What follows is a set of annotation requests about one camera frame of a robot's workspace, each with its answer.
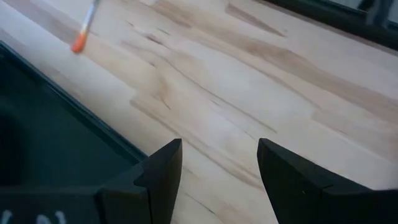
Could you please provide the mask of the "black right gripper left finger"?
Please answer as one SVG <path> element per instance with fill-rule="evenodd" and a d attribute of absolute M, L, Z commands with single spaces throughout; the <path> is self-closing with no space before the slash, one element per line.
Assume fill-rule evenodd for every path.
<path fill-rule="evenodd" d="M 182 140 L 173 139 L 101 187 L 100 222 L 170 223 L 181 174 Z"/>

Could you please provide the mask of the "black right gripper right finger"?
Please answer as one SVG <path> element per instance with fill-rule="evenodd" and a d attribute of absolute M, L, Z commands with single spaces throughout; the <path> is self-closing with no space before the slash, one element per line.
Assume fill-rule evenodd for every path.
<path fill-rule="evenodd" d="M 397 223 L 397 190 L 372 190 L 260 138 L 257 163 L 279 223 Z"/>

